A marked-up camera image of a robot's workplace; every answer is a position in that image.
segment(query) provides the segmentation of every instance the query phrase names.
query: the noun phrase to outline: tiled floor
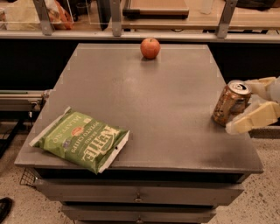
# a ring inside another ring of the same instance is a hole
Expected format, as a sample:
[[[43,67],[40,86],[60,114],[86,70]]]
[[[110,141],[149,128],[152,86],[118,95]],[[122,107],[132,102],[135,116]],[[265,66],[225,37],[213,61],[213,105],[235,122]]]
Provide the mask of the tiled floor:
[[[72,224],[53,202],[35,189],[20,185],[24,169],[13,163],[26,135],[17,135],[0,159],[0,198],[14,201],[3,224]],[[220,206],[209,224],[280,223],[280,139],[253,138],[264,173],[244,182],[245,191],[230,206]]]

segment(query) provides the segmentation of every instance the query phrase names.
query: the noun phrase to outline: red apple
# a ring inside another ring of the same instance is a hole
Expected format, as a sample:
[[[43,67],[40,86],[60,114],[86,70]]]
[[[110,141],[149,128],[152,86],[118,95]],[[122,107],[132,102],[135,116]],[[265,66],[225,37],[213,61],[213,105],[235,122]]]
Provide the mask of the red apple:
[[[148,59],[153,60],[157,57],[160,51],[160,44],[155,38],[145,38],[140,46],[142,55]]]

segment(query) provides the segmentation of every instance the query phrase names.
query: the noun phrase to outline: aluminum can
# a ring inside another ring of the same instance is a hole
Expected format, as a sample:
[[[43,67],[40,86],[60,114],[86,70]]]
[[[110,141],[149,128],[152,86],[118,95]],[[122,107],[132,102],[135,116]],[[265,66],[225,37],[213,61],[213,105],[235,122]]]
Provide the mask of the aluminum can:
[[[231,80],[222,90],[217,105],[213,111],[213,119],[226,126],[234,116],[244,112],[249,105],[251,88],[242,80]]]

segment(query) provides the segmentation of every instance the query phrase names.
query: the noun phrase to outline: green chip bag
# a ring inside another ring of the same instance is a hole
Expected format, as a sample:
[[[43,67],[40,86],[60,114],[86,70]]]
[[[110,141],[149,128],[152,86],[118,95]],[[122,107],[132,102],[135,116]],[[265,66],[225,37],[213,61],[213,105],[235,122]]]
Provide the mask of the green chip bag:
[[[50,151],[97,174],[114,161],[128,141],[129,133],[67,108],[30,146]]]

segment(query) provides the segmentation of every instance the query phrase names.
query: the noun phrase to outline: shoe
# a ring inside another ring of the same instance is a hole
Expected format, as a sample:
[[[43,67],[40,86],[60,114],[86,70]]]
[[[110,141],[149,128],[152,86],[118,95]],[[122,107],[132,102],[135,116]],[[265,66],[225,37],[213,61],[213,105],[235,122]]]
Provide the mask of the shoe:
[[[11,210],[12,200],[10,198],[0,199],[0,223],[4,221]]]

